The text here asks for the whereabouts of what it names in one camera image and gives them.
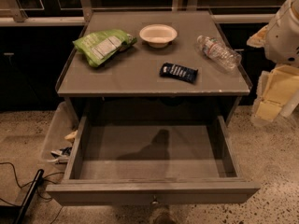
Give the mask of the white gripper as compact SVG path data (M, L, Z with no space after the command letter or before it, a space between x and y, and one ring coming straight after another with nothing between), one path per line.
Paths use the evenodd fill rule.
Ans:
M264 126L277 117L287 118L299 105L299 0L287 0L247 45L263 48L265 57L278 64L271 72L262 71L252 107L251 122Z

